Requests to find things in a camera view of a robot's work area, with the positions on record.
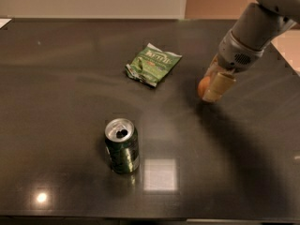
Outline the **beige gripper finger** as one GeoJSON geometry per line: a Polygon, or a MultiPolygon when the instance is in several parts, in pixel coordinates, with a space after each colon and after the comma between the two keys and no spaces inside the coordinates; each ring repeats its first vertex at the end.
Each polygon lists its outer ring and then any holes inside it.
{"type": "Polygon", "coordinates": [[[215,55],[212,59],[208,69],[206,70],[204,76],[205,77],[214,77],[219,72],[224,72],[225,69],[218,64],[218,56],[215,55]]]}
{"type": "Polygon", "coordinates": [[[203,100],[214,103],[221,99],[225,92],[227,92],[236,82],[232,74],[219,72],[214,77],[210,77],[210,84],[206,89],[203,100]]]}

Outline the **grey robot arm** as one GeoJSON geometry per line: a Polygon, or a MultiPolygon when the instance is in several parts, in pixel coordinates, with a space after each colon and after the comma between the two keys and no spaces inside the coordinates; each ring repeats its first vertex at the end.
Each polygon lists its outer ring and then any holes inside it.
{"type": "Polygon", "coordinates": [[[300,23],[300,0],[256,0],[218,45],[198,85],[200,98],[214,103],[236,82],[234,75],[249,69],[271,41],[300,23]]]}

